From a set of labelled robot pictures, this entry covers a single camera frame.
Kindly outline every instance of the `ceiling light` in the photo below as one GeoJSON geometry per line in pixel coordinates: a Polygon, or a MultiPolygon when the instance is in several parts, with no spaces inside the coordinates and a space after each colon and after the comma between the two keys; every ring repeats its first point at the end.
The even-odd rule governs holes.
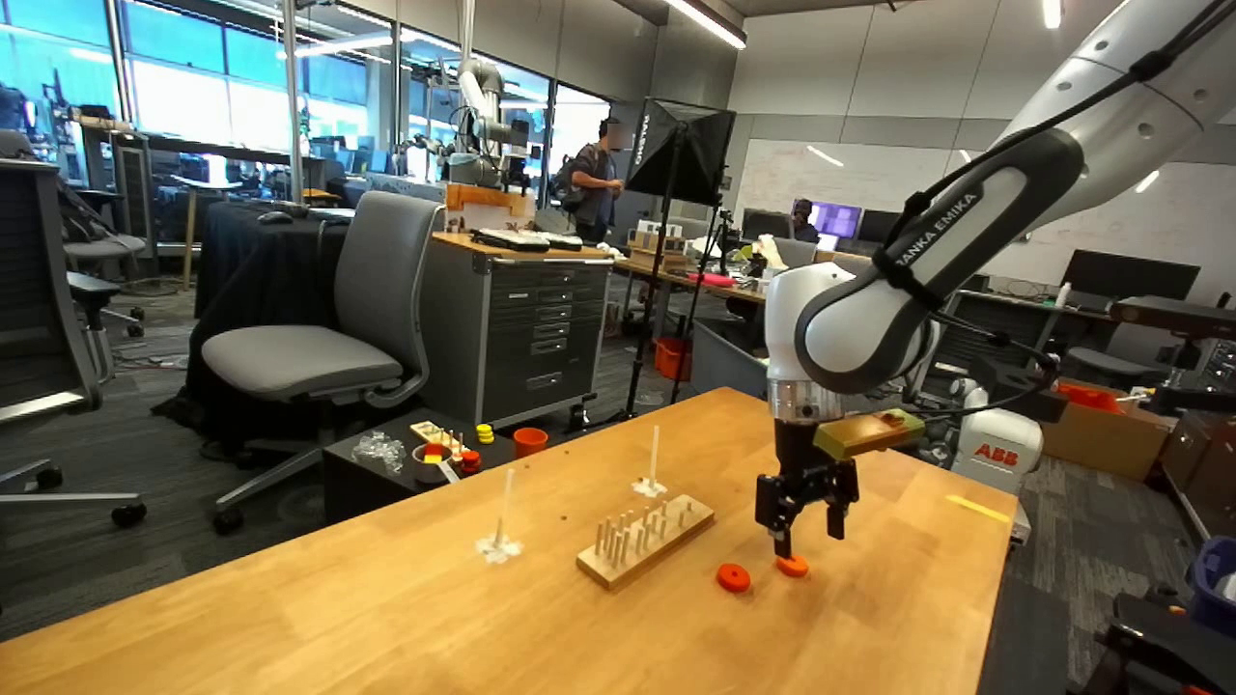
{"type": "Polygon", "coordinates": [[[1043,25],[1060,32],[1065,23],[1065,0],[1043,0],[1043,25]]]}
{"type": "Polygon", "coordinates": [[[1144,182],[1132,186],[1132,193],[1146,193],[1157,182],[1157,170],[1151,170],[1144,182]]]}
{"type": "Polygon", "coordinates": [[[823,159],[823,162],[832,162],[832,167],[837,167],[837,170],[847,170],[847,162],[841,159],[833,159],[833,155],[826,155],[826,150],[820,150],[820,145],[806,145],[816,159],[823,159]]]}
{"type": "Polygon", "coordinates": [[[726,25],[721,18],[716,18],[716,11],[705,11],[702,0],[666,0],[669,7],[682,11],[691,23],[699,23],[705,33],[731,42],[734,51],[744,51],[744,33],[743,25],[726,25]]]}

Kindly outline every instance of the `wooden cabinet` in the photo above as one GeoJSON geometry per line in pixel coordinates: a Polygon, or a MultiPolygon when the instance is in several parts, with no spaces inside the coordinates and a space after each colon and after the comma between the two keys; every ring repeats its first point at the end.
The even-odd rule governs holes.
{"type": "Polygon", "coordinates": [[[1195,477],[1195,470],[1197,470],[1197,462],[1205,454],[1205,444],[1209,444],[1218,424],[1226,424],[1226,418],[1218,418],[1218,413],[1187,413],[1175,424],[1175,432],[1170,432],[1170,441],[1168,441],[1168,448],[1157,454],[1157,467],[1179,491],[1191,488],[1191,477],[1195,477]]]}
{"type": "Polygon", "coordinates": [[[1236,418],[1213,432],[1195,477],[1187,482],[1187,494],[1205,531],[1236,531],[1236,418]]]}
{"type": "Polygon", "coordinates": [[[1200,538],[1236,531],[1236,413],[1187,408],[1157,462],[1200,538]]]}

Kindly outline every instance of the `trash bin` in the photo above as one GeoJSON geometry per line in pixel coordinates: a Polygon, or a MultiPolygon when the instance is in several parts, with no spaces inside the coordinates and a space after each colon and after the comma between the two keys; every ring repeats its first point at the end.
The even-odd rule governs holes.
{"type": "Polygon", "coordinates": [[[1236,581],[1236,538],[1205,540],[1191,569],[1195,619],[1236,638],[1236,599],[1226,581],[1236,581]]]}

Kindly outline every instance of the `wooden table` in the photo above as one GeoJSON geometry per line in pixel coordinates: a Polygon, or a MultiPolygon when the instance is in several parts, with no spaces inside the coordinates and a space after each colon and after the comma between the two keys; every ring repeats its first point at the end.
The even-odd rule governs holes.
{"type": "MultiPolygon", "coordinates": [[[[651,279],[651,262],[645,260],[623,260],[614,266],[618,273],[632,273],[632,279],[651,279]]],[[[669,269],[655,269],[655,279],[669,284],[669,291],[696,291],[696,279],[689,273],[669,273],[669,269]]],[[[702,292],[716,292],[716,297],[734,297],[734,300],[749,300],[749,305],[765,305],[765,292],[762,291],[743,291],[743,284],[699,284],[702,292]]]]}
{"type": "Polygon", "coordinates": [[[4,642],[0,691],[977,691],[1005,491],[865,454],[850,540],[803,512],[811,574],[788,578],[754,525],[765,400],[716,391],[515,467],[506,569],[476,556],[499,470],[4,642]],[[575,553],[636,506],[651,424],[662,477],[716,522],[606,590],[575,553]],[[716,587],[726,560],[749,596],[716,587]]]}

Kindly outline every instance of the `person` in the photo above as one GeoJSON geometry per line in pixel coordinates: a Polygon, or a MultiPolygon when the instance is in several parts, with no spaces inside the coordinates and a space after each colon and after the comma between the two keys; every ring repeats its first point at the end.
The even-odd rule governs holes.
{"type": "Polygon", "coordinates": [[[593,144],[573,159],[573,186],[581,189],[573,221],[584,242],[601,242],[614,224],[614,199],[623,193],[614,150],[623,150],[623,118],[611,114],[600,122],[593,144]]]}
{"type": "Polygon", "coordinates": [[[806,240],[816,242],[820,240],[820,229],[811,224],[811,199],[798,195],[788,212],[788,240],[806,240]]]}

